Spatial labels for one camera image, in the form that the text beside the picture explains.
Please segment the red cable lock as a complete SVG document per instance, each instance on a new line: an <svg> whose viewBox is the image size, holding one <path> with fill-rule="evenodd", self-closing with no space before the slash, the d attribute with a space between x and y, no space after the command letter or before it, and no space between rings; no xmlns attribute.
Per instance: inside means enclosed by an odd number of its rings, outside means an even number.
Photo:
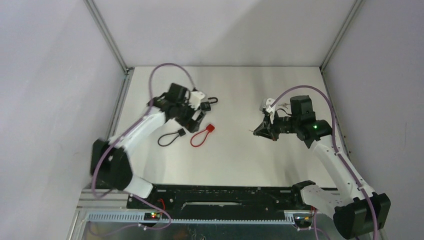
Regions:
<svg viewBox="0 0 424 240"><path fill-rule="evenodd" d="M190 139L190 145L194 148L201 147L208 136L214 132L216 127L213 124L208 124L203 130L195 133Z"/></svg>

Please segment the black cable lock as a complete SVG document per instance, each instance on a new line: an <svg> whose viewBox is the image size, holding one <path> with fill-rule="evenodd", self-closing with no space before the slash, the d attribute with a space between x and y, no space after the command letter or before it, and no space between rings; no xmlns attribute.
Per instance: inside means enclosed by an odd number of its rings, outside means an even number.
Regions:
<svg viewBox="0 0 424 240"><path fill-rule="evenodd" d="M157 144L160 147L168 147L172 143L174 143L178 138L183 137L185 135L186 135L186 131L183 128L180 128L177 131L174 131L174 132L170 132L170 133L166 133L166 134L161 135L157 139Z"/></svg>

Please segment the black padlock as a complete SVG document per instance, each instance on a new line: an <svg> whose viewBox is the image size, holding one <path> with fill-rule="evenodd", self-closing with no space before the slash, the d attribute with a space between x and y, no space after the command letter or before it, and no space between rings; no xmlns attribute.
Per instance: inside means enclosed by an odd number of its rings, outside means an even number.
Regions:
<svg viewBox="0 0 424 240"><path fill-rule="evenodd" d="M212 110L211 103L209 101L204 101L200 104L200 110L203 112L209 112Z"/></svg>

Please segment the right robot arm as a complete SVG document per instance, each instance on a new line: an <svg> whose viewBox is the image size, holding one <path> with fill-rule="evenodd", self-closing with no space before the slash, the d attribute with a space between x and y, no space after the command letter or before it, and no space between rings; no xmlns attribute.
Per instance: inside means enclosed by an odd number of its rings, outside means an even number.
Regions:
<svg viewBox="0 0 424 240"><path fill-rule="evenodd" d="M386 223L391 201L378 194L347 161L347 155L334 144L333 128L317 120L308 95L290 98L291 113L279 116L275 100L266 98L260 110L263 121L253 135L277 141L280 134L295 134L316 156L333 180L339 195L333 195L311 180L292 186L291 204L297 209L311 206L333 220L339 234L349 240L381 230Z"/></svg>

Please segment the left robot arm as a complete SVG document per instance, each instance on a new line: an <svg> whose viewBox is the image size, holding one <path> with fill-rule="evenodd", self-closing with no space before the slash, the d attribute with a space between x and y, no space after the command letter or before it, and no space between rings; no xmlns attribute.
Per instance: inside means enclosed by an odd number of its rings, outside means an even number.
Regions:
<svg viewBox="0 0 424 240"><path fill-rule="evenodd" d="M158 194L152 191L154 185L134 173L131 157L142 142L170 120L190 133L197 132L206 115L202 108L205 101L206 94L202 91L172 83L168 91L149 100L146 112L127 130L93 143L92 180L101 180L111 189L138 196L145 208L156 206Z"/></svg>

